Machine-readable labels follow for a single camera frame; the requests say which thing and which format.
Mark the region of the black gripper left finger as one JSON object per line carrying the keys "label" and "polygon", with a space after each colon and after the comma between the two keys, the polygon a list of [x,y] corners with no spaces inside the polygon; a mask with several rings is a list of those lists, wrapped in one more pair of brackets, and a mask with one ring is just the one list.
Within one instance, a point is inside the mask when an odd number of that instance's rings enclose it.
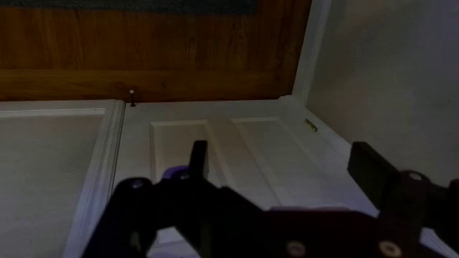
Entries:
{"label": "black gripper left finger", "polygon": [[208,143],[193,144],[190,163],[160,182],[119,182],[84,258],[147,258],[158,232],[177,229],[203,258],[259,258],[269,252],[263,210],[207,179]]}

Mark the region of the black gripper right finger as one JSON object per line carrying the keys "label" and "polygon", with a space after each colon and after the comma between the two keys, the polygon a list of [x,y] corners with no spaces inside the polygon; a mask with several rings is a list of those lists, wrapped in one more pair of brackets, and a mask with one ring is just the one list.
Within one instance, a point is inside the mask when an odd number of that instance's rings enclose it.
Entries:
{"label": "black gripper right finger", "polygon": [[379,209],[376,249],[386,258],[439,256],[421,242],[422,230],[459,252],[459,179],[434,183],[418,170],[401,170],[366,142],[353,142],[348,170]]}

